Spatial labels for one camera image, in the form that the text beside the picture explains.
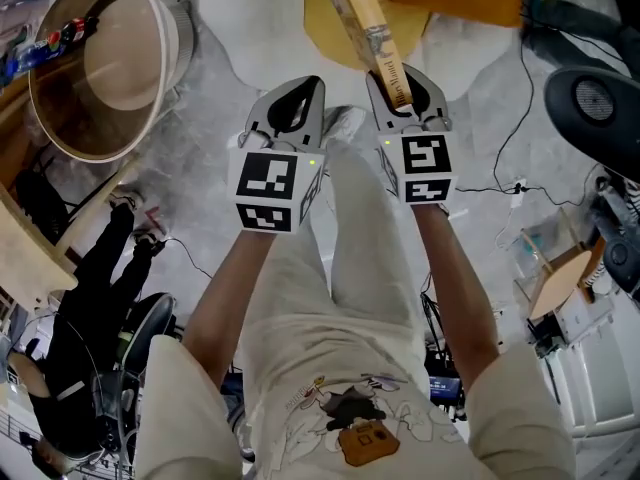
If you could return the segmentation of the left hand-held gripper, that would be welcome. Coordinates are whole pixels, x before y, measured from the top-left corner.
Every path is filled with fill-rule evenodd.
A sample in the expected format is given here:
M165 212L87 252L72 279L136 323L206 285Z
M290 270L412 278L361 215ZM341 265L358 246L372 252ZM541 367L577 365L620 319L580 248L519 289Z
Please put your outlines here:
M252 107L238 146L229 152L227 196L242 228L294 234L319 194L326 165L321 148L325 84L299 77Z

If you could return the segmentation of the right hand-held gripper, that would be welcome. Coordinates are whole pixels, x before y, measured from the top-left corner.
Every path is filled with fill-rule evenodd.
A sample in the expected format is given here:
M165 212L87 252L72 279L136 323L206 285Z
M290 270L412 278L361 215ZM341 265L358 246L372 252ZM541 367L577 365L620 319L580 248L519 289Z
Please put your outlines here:
M401 129L404 117L392 106L383 82L373 71L365 77L372 111L380 133L381 167L397 199L407 205L443 205L459 178L459 141L443 91L418 69L403 68L420 123Z

